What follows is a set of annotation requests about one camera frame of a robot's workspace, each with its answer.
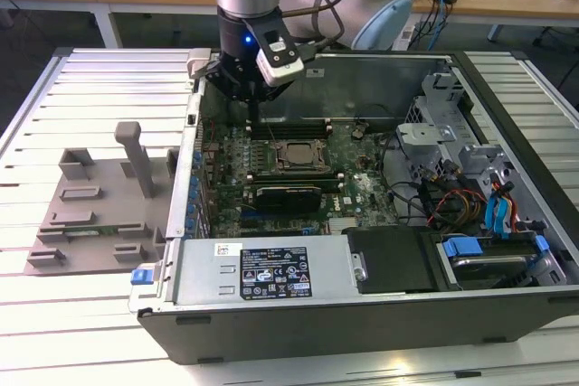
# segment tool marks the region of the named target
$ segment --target sticker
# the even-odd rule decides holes
[[[308,79],[321,79],[324,77],[323,68],[308,68],[306,70],[306,78]]]
[[[243,243],[215,243],[216,257],[239,257]]]
[[[244,300],[312,296],[306,248],[242,249],[238,255]]]

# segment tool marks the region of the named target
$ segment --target black plastic cover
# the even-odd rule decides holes
[[[365,264],[362,294],[449,291],[435,241],[426,227],[382,226],[347,230],[351,253]]]

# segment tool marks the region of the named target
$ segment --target table leg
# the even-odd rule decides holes
[[[107,5],[98,5],[98,8],[93,12],[99,26],[102,41],[105,42],[107,49],[120,49],[123,46],[119,37],[119,29],[112,12]]]
[[[10,16],[9,10],[0,9],[0,28],[10,29],[12,26],[14,26],[14,21]]]
[[[500,35],[500,31],[503,30],[503,25],[502,24],[493,24],[493,26],[490,28],[490,32],[487,35],[487,39],[490,42],[496,42],[498,39],[498,36]]]

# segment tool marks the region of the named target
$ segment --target blue latch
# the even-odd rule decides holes
[[[449,258],[482,255],[482,249],[476,237],[452,237],[444,241],[442,246]]]
[[[545,237],[542,235],[537,235],[535,237],[535,243],[539,250],[541,250],[541,253],[549,250],[549,243],[547,243]]]
[[[151,268],[135,268],[130,274],[131,285],[152,285],[153,270]]]

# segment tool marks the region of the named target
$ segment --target capacitor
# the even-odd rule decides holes
[[[201,151],[194,151],[193,152],[193,168],[199,169],[201,168],[201,163],[203,160],[203,154]]]
[[[354,210],[354,217],[356,217],[356,223],[358,226],[362,226],[362,218],[364,215],[362,214],[362,209],[360,207],[356,207]]]

